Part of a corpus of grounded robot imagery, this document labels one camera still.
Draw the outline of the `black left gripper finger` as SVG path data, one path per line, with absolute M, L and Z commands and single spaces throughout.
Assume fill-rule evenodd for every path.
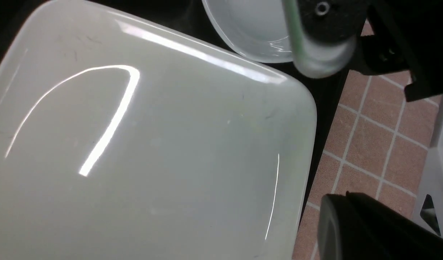
M 322 260 L 443 260 L 443 239 L 364 193 L 321 199 Z

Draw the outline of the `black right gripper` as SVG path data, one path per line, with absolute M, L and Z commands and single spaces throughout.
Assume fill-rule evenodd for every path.
M 344 68 L 363 75 L 409 71 L 408 102 L 443 94 L 443 0 L 369 0 Z

